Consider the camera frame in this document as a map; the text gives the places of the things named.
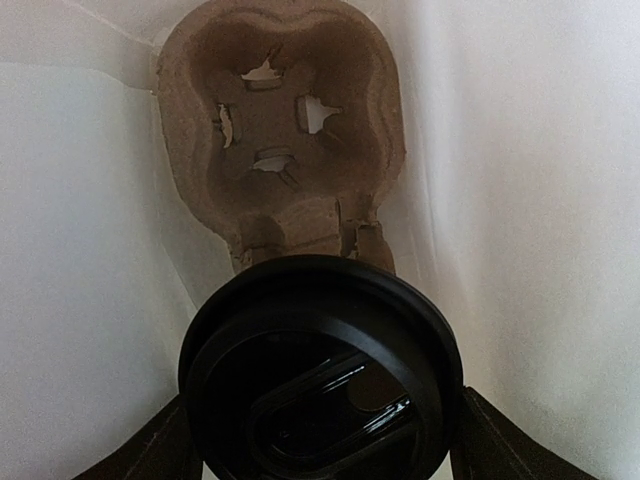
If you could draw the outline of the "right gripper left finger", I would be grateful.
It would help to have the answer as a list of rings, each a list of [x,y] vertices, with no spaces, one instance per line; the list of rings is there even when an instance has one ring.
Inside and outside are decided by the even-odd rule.
[[[200,480],[202,473],[183,401],[176,396],[120,448],[76,479]]]

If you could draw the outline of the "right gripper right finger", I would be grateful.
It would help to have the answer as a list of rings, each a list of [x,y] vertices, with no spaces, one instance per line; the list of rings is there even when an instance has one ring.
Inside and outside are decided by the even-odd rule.
[[[450,463],[455,480],[590,478],[535,442],[471,387],[463,391]]]

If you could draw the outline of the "kraft paper bag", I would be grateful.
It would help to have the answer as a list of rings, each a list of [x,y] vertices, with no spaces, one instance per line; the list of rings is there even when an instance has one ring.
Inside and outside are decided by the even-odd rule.
[[[70,479],[176,392],[233,273],[152,88],[192,1],[1,5],[1,475]],[[407,159],[379,210],[466,382],[600,479],[639,475],[639,5],[361,1]]]

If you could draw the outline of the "brown cardboard cup carrier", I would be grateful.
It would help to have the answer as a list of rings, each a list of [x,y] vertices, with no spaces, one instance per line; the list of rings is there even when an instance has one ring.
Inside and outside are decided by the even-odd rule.
[[[289,255],[392,271],[377,212],[406,150],[398,72],[342,1],[208,1],[157,63],[178,193],[233,268]]]

